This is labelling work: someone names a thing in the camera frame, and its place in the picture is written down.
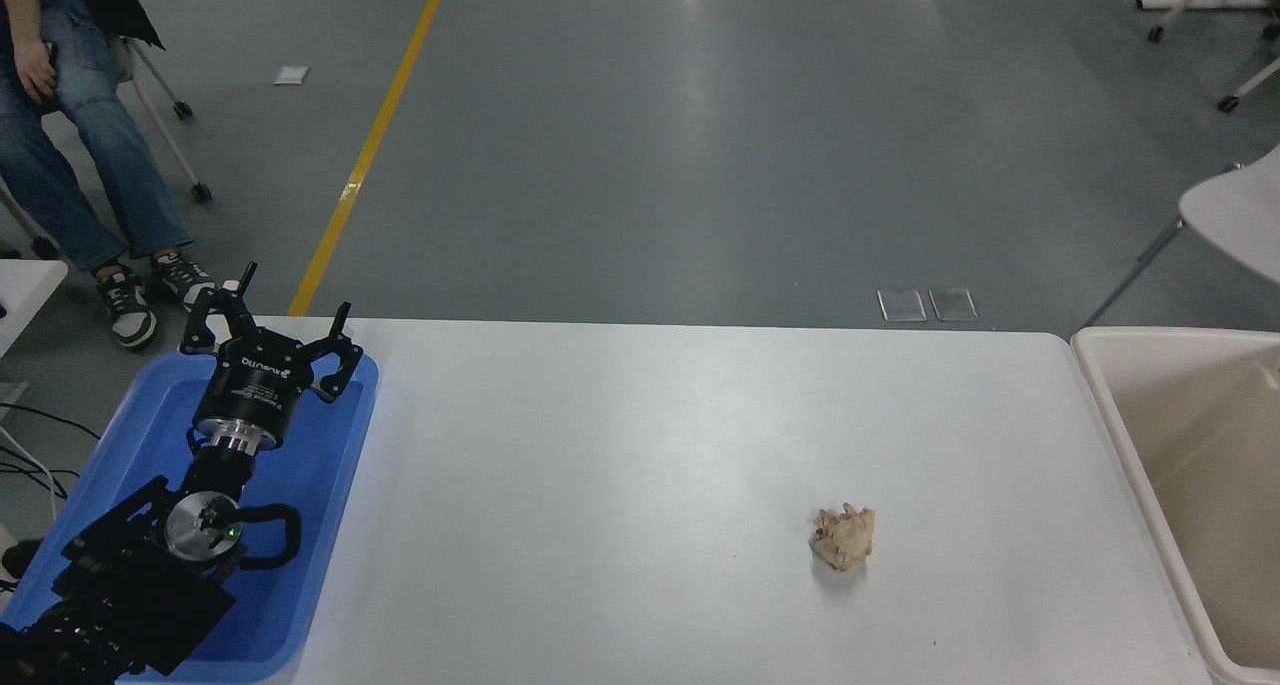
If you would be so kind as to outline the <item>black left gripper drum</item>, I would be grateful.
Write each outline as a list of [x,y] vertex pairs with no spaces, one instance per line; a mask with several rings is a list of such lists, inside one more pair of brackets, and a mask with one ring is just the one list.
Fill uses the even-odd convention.
[[239,421],[265,438],[284,438],[302,391],[314,379],[302,348],[301,341],[276,332],[225,341],[192,425],[210,437],[216,425]]

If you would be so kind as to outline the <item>seated person's hand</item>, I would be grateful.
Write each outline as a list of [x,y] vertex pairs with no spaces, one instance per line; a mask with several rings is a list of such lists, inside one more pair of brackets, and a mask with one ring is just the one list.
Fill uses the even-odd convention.
[[56,70],[50,61],[50,50],[41,38],[14,38],[13,55],[15,74],[22,90],[36,105],[56,99]]

